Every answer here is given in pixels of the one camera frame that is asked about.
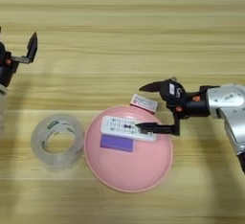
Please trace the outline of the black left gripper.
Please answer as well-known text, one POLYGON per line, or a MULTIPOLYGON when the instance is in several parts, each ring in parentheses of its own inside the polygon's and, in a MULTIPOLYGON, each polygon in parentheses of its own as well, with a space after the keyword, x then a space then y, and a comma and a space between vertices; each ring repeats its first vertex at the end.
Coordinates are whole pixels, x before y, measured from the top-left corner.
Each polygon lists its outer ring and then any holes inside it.
POLYGON ((20 63, 31 63, 37 52, 37 33, 33 33, 27 46, 25 56, 13 56, 7 51, 5 45, 0 42, 0 84, 8 87, 13 74, 17 71, 20 63))

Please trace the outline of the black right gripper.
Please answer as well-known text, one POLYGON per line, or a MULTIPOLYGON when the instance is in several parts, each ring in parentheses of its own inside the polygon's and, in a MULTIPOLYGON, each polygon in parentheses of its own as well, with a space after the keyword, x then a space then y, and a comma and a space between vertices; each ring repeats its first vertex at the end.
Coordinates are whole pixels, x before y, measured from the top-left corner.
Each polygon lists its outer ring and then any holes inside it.
MULTIPOLYGON (((140 88, 142 92, 160 92, 164 87, 163 81, 154 81, 140 88)), ((210 111, 206 98, 206 91, 187 93, 183 100, 167 103, 167 108, 172 112, 174 125, 162 125, 157 123, 137 123, 136 126, 144 132, 156 134, 180 135, 180 121, 190 117, 208 117, 210 111)))

